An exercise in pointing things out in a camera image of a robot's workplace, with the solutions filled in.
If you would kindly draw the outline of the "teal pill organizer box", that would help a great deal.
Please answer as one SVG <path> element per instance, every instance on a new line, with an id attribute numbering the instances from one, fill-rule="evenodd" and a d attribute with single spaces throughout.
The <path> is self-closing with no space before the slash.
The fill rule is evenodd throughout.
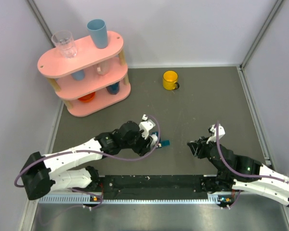
<path id="1" fill-rule="evenodd" d="M 159 133 L 156 131 L 156 132 L 152 132 L 151 133 L 151 136 L 154 138 L 154 140 L 156 140 L 159 136 Z M 156 144 L 156 148 L 159 149 L 159 148 L 163 148 L 163 147 L 166 147 L 166 146 L 170 146 L 170 141 L 169 140 L 163 140 L 162 138 L 159 138 L 157 144 Z"/>

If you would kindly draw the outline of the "white pill bottle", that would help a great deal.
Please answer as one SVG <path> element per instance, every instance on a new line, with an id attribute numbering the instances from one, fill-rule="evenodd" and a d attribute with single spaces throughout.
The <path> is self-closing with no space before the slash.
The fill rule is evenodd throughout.
<path id="1" fill-rule="evenodd" d="M 151 149 L 156 148 L 159 142 L 158 136 L 156 134 L 152 134 L 150 135 L 150 139 L 151 139 L 150 148 Z"/>

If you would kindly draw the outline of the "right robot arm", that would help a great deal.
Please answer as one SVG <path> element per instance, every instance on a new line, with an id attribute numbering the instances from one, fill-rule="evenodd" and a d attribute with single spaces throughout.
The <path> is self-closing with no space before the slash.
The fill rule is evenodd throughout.
<path id="1" fill-rule="evenodd" d="M 214 141 L 201 137 L 187 146 L 193 156 L 208 159 L 217 169 L 218 189 L 247 191 L 275 200 L 289 208 L 289 177 L 247 156 L 237 155 Z"/>

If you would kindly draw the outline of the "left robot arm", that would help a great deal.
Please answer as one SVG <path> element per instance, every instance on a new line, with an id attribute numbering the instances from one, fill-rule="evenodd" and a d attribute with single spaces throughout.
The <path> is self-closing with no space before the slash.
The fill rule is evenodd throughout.
<path id="1" fill-rule="evenodd" d="M 104 157 L 115 158 L 123 149 L 130 149 L 144 158 L 156 147 L 158 138 L 150 133 L 155 125 L 150 119 L 140 124 L 128 121 L 112 132 L 103 132 L 65 151 L 45 155 L 32 153 L 17 178 L 22 180 L 29 200 L 69 188 L 94 191 L 100 184 L 97 170 L 90 166 L 80 170 L 74 168 Z"/>

